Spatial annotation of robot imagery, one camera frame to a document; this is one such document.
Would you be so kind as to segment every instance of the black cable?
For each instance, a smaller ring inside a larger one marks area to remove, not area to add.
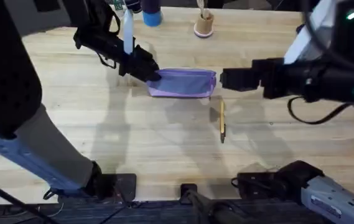
[[[321,50],[325,55],[327,55],[332,61],[338,63],[339,65],[354,70],[354,62],[349,61],[348,59],[342,57],[340,54],[334,52],[332,49],[328,48],[316,34],[312,21],[310,20],[309,11],[310,4],[309,0],[300,0],[302,14],[305,20],[305,26],[307,27],[308,33],[311,36],[311,41],[315,46]]]
[[[37,217],[28,218],[28,219],[25,219],[25,220],[22,220],[22,221],[19,221],[19,222],[15,222],[13,224],[21,224],[21,223],[25,223],[25,222],[28,222],[28,221],[34,220],[34,219],[37,219]]]
[[[117,211],[113,212],[112,214],[110,214],[107,218],[105,218],[104,220],[102,220],[99,224],[104,224],[106,223],[109,219],[113,218],[115,215],[117,215],[119,212],[123,211],[124,209],[126,209],[127,206],[124,206],[122,208],[119,208]]]
[[[289,114],[296,120],[305,123],[305,124],[311,124],[311,125],[317,125],[317,124],[323,124],[327,121],[330,121],[332,118],[336,117],[338,114],[340,114],[343,110],[345,110],[346,108],[348,108],[349,106],[351,106],[351,104],[349,103],[344,103],[340,106],[338,106],[337,108],[335,108],[330,114],[328,114],[326,117],[318,120],[318,121],[304,121],[300,118],[298,118],[292,109],[292,104],[293,101],[299,98],[303,98],[302,96],[297,96],[297,97],[293,97],[291,98],[288,102],[287,102],[287,109],[289,110]]]
[[[7,192],[3,191],[0,189],[0,197],[3,199],[7,200],[8,202],[11,202],[13,205],[18,206],[20,208],[23,208],[24,210],[32,213],[33,215],[36,215],[43,219],[44,221],[50,223],[50,224],[59,224],[55,220],[49,218],[47,215],[44,215],[43,213],[37,211],[34,207],[31,207],[29,205],[26,205],[25,203],[21,202],[20,200],[14,198],[12,195],[9,195]]]

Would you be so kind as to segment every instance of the wooden tabletop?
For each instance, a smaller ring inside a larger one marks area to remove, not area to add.
[[[247,67],[256,58],[283,57],[295,37],[294,12],[212,10],[214,34],[193,34],[198,9],[163,7],[159,27],[135,16],[135,36],[161,68],[217,71]],[[354,191],[354,109],[331,122],[308,126],[293,120],[288,98],[263,100],[261,90],[238,93],[218,85],[209,99],[151,98],[142,83],[119,78],[98,56],[77,50],[75,29],[24,38],[42,82],[50,117],[84,156],[103,172],[137,174],[136,200],[172,200],[181,183],[196,183],[211,198],[237,198],[230,179],[238,172],[276,170],[302,159]],[[226,139],[220,142],[219,100],[226,104]],[[297,102],[307,120],[338,103]],[[26,203],[42,200],[48,185],[0,157],[0,187]]]

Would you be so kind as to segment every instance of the purple pencil case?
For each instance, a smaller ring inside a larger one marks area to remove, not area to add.
[[[212,95],[216,72],[204,69],[167,68],[157,71],[159,81],[147,81],[151,96],[204,98]]]

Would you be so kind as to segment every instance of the pen holder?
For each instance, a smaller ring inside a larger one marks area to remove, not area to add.
[[[213,34],[214,15],[210,11],[207,11],[205,14],[207,15],[207,18],[203,18],[202,14],[199,14],[193,28],[196,36],[201,38],[207,38]]]

